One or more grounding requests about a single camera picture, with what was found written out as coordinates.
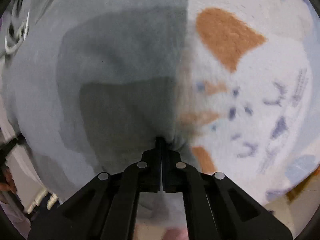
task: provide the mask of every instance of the metal screw head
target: metal screw head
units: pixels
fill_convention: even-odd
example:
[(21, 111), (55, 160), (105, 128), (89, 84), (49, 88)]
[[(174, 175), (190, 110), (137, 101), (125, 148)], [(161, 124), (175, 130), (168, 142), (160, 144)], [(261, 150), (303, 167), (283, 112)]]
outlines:
[(186, 167), (186, 164), (183, 162), (178, 162), (178, 163), (176, 163), (176, 167), (178, 169), (184, 169)]
[(219, 179), (219, 180), (224, 179), (224, 177), (225, 177), (225, 175), (220, 171), (216, 172), (214, 174), (214, 176), (215, 176), (216, 179)]
[(98, 179), (100, 179), (100, 180), (106, 180), (108, 178), (109, 178), (109, 174), (106, 172), (100, 173), (98, 176)]
[(148, 166), (146, 162), (138, 162), (137, 163), (138, 168), (143, 169)]

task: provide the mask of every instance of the human hand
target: human hand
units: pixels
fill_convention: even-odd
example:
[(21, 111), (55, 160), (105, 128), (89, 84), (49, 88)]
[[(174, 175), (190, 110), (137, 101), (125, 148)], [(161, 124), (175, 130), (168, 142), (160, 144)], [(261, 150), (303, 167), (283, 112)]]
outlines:
[(0, 190), (1, 191), (11, 191), (12, 193), (16, 194), (17, 193), (17, 187), (14, 183), (14, 180), (12, 178), (12, 174), (10, 172), (9, 168), (3, 169), (2, 171), (6, 183), (0, 183)]

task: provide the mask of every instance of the pink object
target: pink object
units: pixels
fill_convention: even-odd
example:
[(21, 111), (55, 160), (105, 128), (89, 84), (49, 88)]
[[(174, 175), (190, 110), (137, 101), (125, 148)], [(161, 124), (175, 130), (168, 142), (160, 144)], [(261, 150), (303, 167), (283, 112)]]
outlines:
[(189, 240), (187, 228), (170, 228), (165, 232), (162, 240)]

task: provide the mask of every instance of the orange patch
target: orange patch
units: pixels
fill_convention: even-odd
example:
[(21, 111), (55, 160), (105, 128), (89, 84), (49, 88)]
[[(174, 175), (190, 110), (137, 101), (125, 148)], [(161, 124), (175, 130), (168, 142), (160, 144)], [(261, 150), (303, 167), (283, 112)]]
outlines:
[(213, 174), (217, 171), (209, 153), (203, 147), (193, 147), (192, 153), (198, 159), (203, 173)]
[(199, 113), (187, 113), (180, 116), (182, 124), (205, 125), (219, 118), (219, 114), (212, 111), (202, 111)]
[(218, 8), (206, 8), (199, 13), (196, 29), (202, 42), (231, 73), (247, 51), (266, 41), (232, 13)]
[(318, 167), (318, 169), (315, 170), (315, 173), (314, 173), (314, 174), (315, 174), (316, 176), (317, 176), (317, 175), (320, 175), (320, 166)]
[(204, 91), (207, 95), (213, 95), (217, 93), (227, 92), (226, 84), (223, 82), (219, 82), (217, 85), (213, 85), (208, 81), (204, 81)]

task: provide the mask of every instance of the gray cloth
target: gray cloth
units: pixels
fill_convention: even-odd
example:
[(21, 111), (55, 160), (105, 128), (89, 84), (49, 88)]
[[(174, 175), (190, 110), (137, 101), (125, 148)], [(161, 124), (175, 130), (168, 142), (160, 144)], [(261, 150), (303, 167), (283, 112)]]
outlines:
[[(63, 200), (97, 173), (139, 161), (156, 136), (197, 166), (175, 127), (187, 1), (31, 1), (2, 95), (39, 177)], [(143, 194), (138, 216), (184, 224), (182, 197)]]

